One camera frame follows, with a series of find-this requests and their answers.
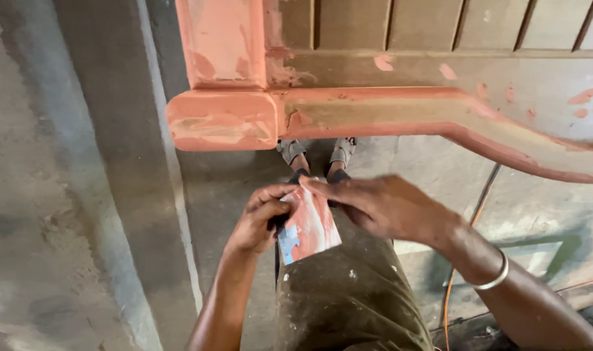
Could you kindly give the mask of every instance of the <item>silver bracelet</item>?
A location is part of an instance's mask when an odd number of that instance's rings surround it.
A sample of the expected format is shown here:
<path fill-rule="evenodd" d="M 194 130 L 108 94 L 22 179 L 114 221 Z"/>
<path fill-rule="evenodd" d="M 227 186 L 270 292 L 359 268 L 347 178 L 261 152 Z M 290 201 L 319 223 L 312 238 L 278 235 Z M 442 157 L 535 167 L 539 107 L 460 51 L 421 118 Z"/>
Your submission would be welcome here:
<path fill-rule="evenodd" d="M 491 289 L 493 287 L 500 285 L 500 283 L 502 283 L 507 278 L 507 274 L 509 274 L 509 258 L 504 254 L 504 252 L 502 250 L 498 250 L 498 251 L 500 251 L 500 253 L 502 254 L 502 257 L 504 258 L 502 272 L 500 272 L 500 275 L 498 275 L 498 277 L 496 279 L 494 279 L 492 282 L 489 282 L 489 283 L 486 283 L 483 285 L 470 284 L 470 286 L 473 287 L 474 290 Z"/>

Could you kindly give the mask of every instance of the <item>sandal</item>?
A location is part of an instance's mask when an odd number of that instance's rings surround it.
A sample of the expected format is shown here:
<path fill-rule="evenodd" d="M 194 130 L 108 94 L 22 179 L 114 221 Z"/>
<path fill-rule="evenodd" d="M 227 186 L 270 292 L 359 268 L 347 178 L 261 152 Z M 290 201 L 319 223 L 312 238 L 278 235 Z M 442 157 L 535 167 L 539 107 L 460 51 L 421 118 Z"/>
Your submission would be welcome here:
<path fill-rule="evenodd" d="M 329 169 L 331 168 L 333 162 L 341 161 L 344 163 L 345 167 L 348 165 L 348 160 L 355 153 L 355 148 L 357 148 L 357 138 L 338 138 L 336 139 L 334 146 L 337 146 L 338 150 L 334 150 L 332 153 L 332 158 L 329 160 L 329 164 L 324 170 L 325 177 L 327 174 L 329 174 Z"/>
<path fill-rule="evenodd" d="M 298 143 L 296 139 L 282 139 L 277 141 L 277 151 L 282 155 L 284 161 L 288 165 L 292 163 L 296 156 L 299 154 L 305 155 L 307 151 L 305 148 Z"/>

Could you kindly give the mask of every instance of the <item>concrete floor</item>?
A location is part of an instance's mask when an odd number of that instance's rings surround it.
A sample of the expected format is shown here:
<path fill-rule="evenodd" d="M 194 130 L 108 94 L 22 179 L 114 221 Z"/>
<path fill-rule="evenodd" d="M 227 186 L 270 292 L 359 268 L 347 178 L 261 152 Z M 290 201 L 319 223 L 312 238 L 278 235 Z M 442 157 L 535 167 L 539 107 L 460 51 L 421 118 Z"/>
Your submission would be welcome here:
<path fill-rule="evenodd" d="M 322 176 L 333 140 L 304 140 L 313 175 Z M 283 182 L 291 170 L 274 150 L 180 153 L 191 236 L 201 289 L 208 291 L 242 206 L 256 189 Z M 470 219 L 494 162 L 439 136 L 361 138 L 347 171 L 354 177 L 398 173 L 428 195 Z M 563 288 L 593 279 L 593 185 L 566 184 L 502 167 L 477 223 L 494 242 L 543 238 L 563 241 L 550 284 Z M 442 283 L 448 263 L 422 245 L 397 243 L 396 251 L 430 328 L 441 323 Z M 273 253 L 262 255 L 244 325 L 245 350 L 270 349 L 275 332 Z M 579 299 L 579 304 L 586 301 Z M 486 312 L 472 289 L 459 286 L 449 318 Z"/>

